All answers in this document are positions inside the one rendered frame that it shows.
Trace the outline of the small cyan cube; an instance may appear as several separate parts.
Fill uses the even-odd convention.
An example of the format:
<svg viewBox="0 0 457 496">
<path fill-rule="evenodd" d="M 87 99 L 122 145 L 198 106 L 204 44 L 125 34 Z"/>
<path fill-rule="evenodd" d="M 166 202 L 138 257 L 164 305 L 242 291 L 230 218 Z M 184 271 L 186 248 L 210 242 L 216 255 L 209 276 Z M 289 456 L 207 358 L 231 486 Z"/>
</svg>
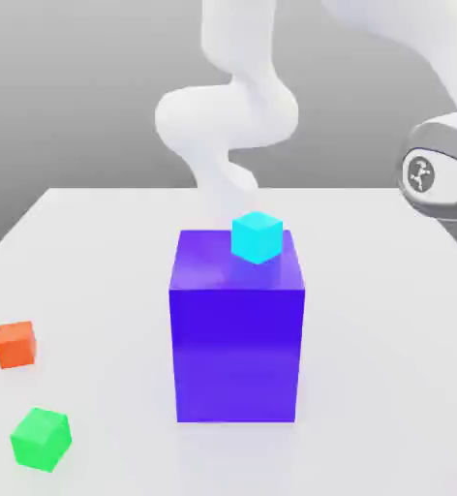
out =
<svg viewBox="0 0 457 496">
<path fill-rule="evenodd" d="M 252 264 L 263 264 L 282 253 L 283 221 L 253 211 L 232 220 L 230 249 Z"/>
</svg>

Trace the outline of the small orange cube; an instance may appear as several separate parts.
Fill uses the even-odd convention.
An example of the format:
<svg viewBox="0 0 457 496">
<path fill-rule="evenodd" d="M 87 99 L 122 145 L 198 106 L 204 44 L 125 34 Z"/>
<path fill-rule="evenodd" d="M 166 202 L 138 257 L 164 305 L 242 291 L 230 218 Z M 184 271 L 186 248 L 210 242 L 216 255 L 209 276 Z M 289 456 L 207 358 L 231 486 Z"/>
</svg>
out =
<svg viewBox="0 0 457 496">
<path fill-rule="evenodd" d="M 30 321 L 0 325 L 0 367 L 35 363 L 36 337 Z"/>
</svg>

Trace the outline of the small green cube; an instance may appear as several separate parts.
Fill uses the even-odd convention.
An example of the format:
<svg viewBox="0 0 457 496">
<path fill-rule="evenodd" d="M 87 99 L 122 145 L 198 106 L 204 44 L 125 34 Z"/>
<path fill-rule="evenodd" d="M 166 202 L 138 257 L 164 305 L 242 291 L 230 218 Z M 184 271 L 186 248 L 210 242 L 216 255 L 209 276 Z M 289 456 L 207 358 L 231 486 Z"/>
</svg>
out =
<svg viewBox="0 0 457 496">
<path fill-rule="evenodd" d="M 34 407 L 10 441 L 19 465 L 51 473 L 72 443 L 68 416 Z"/>
</svg>

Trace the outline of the large purple box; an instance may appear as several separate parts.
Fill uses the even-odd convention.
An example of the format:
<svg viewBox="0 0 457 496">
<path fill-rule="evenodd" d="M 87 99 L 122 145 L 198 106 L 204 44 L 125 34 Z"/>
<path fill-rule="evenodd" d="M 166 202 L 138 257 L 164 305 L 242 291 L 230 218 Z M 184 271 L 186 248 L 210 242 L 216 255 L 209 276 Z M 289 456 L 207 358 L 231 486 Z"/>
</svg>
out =
<svg viewBox="0 0 457 496">
<path fill-rule="evenodd" d="M 295 420 L 305 284 L 290 232 L 262 264 L 227 231 L 181 232 L 168 296 L 178 421 Z"/>
</svg>

